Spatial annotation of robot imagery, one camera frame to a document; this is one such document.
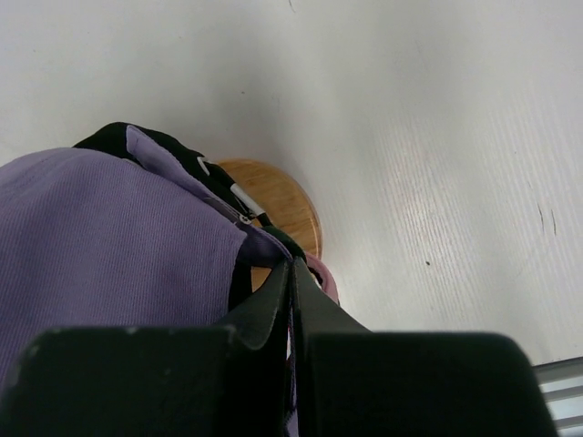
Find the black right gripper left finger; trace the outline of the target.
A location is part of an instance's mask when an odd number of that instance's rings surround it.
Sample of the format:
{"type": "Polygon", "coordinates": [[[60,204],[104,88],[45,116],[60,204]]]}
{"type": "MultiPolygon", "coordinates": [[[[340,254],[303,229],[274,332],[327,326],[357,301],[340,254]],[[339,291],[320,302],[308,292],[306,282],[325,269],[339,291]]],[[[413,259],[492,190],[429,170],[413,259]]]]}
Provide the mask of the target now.
{"type": "Polygon", "coordinates": [[[290,264],[207,327],[53,329],[16,362],[4,436],[282,436],[290,264]]]}

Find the lilac cap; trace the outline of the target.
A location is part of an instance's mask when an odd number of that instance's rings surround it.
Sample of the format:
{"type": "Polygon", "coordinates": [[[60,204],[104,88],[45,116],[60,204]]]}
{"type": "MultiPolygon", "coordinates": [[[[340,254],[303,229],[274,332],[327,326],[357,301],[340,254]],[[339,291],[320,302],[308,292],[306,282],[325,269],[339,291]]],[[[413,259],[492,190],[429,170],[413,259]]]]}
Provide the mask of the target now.
{"type": "Polygon", "coordinates": [[[123,158],[72,147],[3,165],[1,397],[49,330],[220,321],[244,239],[185,182],[123,158]]]}

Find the dark green cap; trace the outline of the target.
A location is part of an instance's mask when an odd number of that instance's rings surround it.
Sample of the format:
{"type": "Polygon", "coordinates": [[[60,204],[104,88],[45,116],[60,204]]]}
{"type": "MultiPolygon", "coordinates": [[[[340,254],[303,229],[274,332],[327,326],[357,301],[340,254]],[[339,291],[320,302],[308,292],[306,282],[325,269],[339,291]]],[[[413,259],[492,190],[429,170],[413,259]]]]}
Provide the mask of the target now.
{"type": "Polygon", "coordinates": [[[313,270],[310,268],[309,259],[306,256],[304,250],[300,247],[300,245],[292,239],[289,235],[287,235],[282,230],[274,227],[274,226],[265,226],[262,229],[267,232],[268,234],[275,237],[289,252],[294,258],[301,258],[306,266],[308,267],[310,272],[313,270]]]}

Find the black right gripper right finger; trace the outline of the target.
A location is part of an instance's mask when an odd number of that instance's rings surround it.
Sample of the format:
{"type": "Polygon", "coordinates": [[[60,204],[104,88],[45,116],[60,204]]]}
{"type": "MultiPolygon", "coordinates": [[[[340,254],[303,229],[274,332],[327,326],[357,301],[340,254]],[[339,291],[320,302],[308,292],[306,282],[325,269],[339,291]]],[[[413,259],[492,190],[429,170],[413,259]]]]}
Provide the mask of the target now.
{"type": "Polygon", "coordinates": [[[291,266],[303,436],[553,436],[526,354],[483,332],[372,332],[291,266]]]}

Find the black cap gold logo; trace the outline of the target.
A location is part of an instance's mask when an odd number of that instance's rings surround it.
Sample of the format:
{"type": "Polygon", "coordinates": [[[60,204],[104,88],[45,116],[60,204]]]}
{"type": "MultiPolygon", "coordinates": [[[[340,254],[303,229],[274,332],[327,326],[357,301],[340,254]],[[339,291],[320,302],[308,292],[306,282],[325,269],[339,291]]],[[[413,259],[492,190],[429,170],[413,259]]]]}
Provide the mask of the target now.
{"type": "Polygon", "coordinates": [[[125,122],[114,122],[75,144],[123,158],[163,177],[185,182],[194,194],[228,219],[245,234],[234,262],[229,292],[232,310],[252,292],[251,269],[271,268],[286,251],[264,227],[271,222],[265,211],[219,165],[200,152],[183,146],[176,138],[156,130],[125,122]]]}

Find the pink cap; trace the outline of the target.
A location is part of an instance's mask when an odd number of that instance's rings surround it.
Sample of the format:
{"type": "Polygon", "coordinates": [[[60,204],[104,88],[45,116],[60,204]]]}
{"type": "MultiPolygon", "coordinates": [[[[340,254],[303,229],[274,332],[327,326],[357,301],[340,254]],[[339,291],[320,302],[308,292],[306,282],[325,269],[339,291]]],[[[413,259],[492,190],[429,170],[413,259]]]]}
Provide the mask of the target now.
{"type": "Polygon", "coordinates": [[[307,267],[320,290],[336,305],[340,305],[336,282],[325,264],[309,252],[305,253],[307,267]]]}

